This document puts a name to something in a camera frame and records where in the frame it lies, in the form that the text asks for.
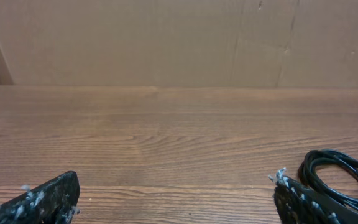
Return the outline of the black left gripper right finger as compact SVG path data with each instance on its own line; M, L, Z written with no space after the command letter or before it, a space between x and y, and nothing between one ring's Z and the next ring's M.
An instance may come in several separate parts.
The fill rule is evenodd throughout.
M275 184L273 201L282 223L358 224L358 212L285 175L285 168L269 179Z

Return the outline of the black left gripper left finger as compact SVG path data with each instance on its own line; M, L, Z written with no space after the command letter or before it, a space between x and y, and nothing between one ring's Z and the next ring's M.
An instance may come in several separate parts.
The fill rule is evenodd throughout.
M65 172L0 205L0 224L70 224L80 213L77 173Z

